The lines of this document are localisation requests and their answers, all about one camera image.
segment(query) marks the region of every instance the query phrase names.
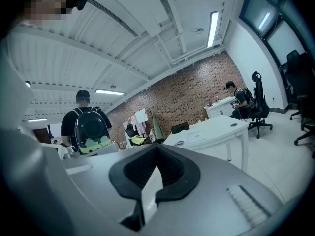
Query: red brick wall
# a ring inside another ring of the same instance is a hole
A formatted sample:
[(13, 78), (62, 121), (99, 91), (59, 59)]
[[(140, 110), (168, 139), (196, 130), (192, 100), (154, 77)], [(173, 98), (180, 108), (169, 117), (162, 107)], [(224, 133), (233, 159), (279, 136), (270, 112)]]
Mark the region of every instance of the red brick wall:
[[(209, 102), (215, 102), (216, 96), (218, 99), (229, 96), (228, 91), (223, 90), (229, 80), (233, 80), (237, 87), (245, 87), (240, 72), (226, 52), (188, 66), (156, 82), (109, 112), (107, 116), (113, 126), (111, 139), (117, 142), (125, 140), (123, 123), (134, 112), (146, 107), (155, 113), (167, 136), (172, 126), (185, 121), (189, 125), (198, 120), (204, 121), (208, 117), (204, 107)], [(148, 119), (146, 125), (147, 131), (150, 131), (151, 116)]]

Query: person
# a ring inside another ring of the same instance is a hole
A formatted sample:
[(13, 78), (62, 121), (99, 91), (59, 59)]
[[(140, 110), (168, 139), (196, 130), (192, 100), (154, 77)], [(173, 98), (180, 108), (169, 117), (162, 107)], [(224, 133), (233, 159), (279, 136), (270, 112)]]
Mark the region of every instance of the person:
[(229, 93), (232, 93), (235, 96), (235, 101), (234, 103), (232, 103), (233, 106), (235, 106), (235, 110), (232, 112), (232, 115), (230, 117), (238, 120), (248, 118), (247, 110), (240, 109), (241, 107), (247, 106), (244, 92), (238, 89), (233, 81), (228, 81), (226, 83), (226, 89), (229, 91)]
[[(10, 9), (1, 12), (0, 39), (5, 38), (19, 23), (41, 24), (44, 20), (55, 19), (56, 15), (69, 13), (78, 0), (14, 0)], [(6, 8), (7, 0), (1, 0), (1, 8)]]
[[(86, 90), (78, 91), (76, 95), (76, 101), (78, 104), (78, 108), (71, 110), (63, 118), (63, 121), (61, 124), (61, 141), (67, 146), (73, 145), (78, 149), (77, 140), (74, 135), (75, 121), (78, 118), (78, 114), (83, 113), (85, 111), (92, 110), (92, 108), (89, 108), (89, 103), (90, 103), (89, 92)], [(93, 111), (99, 113), (102, 116), (102, 118), (105, 121), (107, 130), (109, 131), (112, 125), (108, 117), (106, 116), (106, 114), (102, 110), (99, 110), (97, 108), (93, 108)]]

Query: ceiling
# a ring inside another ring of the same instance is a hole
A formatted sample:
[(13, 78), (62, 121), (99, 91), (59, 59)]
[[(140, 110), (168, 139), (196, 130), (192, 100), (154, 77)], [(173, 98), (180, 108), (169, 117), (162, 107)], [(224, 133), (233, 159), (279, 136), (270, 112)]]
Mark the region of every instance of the ceiling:
[[(24, 120), (60, 123), (85, 89), (91, 105), (105, 112), (166, 76), (207, 56), (221, 53), (234, 0), (96, 0), (133, 33), (94, 5), (73, 9), (65, 18), (18, 25), (5, 51), (35, 97)], [(219, 12), (213, 47), (206, 48), (210, 13)], [(96, 94), (109, 89), (123, 96)]]

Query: black cap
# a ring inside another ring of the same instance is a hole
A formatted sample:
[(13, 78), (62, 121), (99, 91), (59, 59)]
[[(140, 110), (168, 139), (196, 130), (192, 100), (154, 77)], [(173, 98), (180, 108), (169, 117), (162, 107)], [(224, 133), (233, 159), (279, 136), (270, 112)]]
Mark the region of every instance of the black cap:
[(234, 84), (233, 81), (228, 81), (228, 82), (226, 82), (225, 88), (228, 89), (229, 87), (235, 87), (235, 84)]
[(89, 97), (90, 97), (90, 94), (86, 90), (80, 90), (77, 93), (77, 98), (89, 98)]

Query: shirt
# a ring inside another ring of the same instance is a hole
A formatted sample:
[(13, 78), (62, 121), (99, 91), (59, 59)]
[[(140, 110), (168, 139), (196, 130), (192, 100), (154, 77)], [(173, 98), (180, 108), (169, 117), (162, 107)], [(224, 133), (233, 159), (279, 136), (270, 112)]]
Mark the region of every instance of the shirt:
[[(79, 109), (82, 110), (82, 112), (91, 110), (91, 108), (87, 108), (87, 107), (79, 108)], [(103, 117), (105, 124), (107, 126), (107, 129), (110, 129), (112, 127), (112, 124), (110, 123), (107, 115), (101, 109), (97, 109), (97, 112)], [(77, 140), (74, 135), (74, 126), (78, 117), (79, 116), (74, 111), (71, 110), (70, 112), (68, 112), (64, 116), (63, 121), (61, 123), (61, 133), (60, 133), (61, 136), (70, 136), (72, 145), (75, 146), (77, 149), (78, 149), (78, 145), (77, 145)]]
[(234, 96), (236, 100), (238, 101), (238, 104), (242, 104), (244, 101), (246, 101), (244, 93), (240, 90), (235, 90)]

